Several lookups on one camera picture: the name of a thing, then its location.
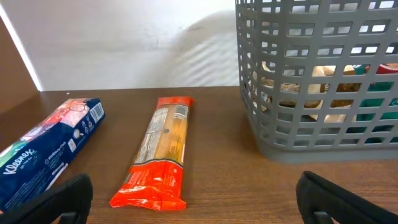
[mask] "wooden table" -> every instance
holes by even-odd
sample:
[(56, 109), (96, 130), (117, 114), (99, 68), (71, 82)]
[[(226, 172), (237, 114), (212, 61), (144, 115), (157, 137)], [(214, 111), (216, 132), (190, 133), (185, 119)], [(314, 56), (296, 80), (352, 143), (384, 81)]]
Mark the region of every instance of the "wooden table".
[[(187, 209), (111, 208), (158, 97), (192, 96), (182, 199)], [(94, 186), (88, 223), (302, 223), (295, 184), (304, 170), (398, 213), (398, 160), (280, 164), (257, 151), (238, 87), (50, 91), (0, 116), (6, 148), (68, 98), (100, 98), (106, 118), (57, 180), (87, 173)]]

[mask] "gray basket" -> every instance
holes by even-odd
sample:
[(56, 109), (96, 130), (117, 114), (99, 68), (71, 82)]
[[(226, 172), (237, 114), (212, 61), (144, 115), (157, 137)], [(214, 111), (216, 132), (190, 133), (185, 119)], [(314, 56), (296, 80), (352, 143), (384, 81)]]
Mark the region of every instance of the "gray basket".
[[(397, 7), (236, 0), (240, 89), (263, 154), (282, 162), (398, 158), (398, 74), (379, 73), (398, 63)], [(313, 76), (327, 65), (334, 74)], [(367, 72), (343, 73), (351, 65)]]

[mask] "brown wooden panel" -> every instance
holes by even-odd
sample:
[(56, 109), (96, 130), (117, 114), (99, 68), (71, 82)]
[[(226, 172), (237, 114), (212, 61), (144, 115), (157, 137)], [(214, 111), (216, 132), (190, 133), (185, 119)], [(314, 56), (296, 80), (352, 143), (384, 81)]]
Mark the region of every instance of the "brown wooden panel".
[(10, 34), (0, 18), (0, 113), (37, 93)]
[[(111, 208), (161, 96), (192, 96), (183, 167), (187, 209)], [(398, 213), (398, 160), (281, 164), (264, 157), (239, 87), (43, 92), (0, 116), (0, 148), (68, 98), (100, 98), (106, 117), (57, 182), (87, 173), (94, 199), (87, 223), (303, 223), (295, 185), (304, 170)]]

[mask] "orange package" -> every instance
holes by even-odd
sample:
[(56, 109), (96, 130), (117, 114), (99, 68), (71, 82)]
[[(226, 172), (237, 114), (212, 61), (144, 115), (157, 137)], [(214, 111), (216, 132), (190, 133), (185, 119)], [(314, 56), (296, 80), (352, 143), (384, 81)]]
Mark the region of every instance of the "orange package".
[(181, 210), (180, 199), (190, 97), (159, 98), (140, 150), (112, 207), (133, 205), (154, 210)]

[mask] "brown table surface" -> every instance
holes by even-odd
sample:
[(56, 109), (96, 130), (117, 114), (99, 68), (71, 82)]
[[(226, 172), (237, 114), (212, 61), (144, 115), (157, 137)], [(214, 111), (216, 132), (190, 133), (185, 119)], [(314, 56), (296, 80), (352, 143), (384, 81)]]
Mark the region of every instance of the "brown table surface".
[[(187, 209), (111, 208), (158, 97), (192, 96), (182, 199)], [(68, 98), (100, 98), (106, 118), (58, 183), (87, 173), (94, 199), (87, 223), (302, 223), (295, 185), (304, 170), (398, 213), (398, 160), (281, 164), (257, 151), (239, 88), (43, 92), (0, 115), (6, 148)]]

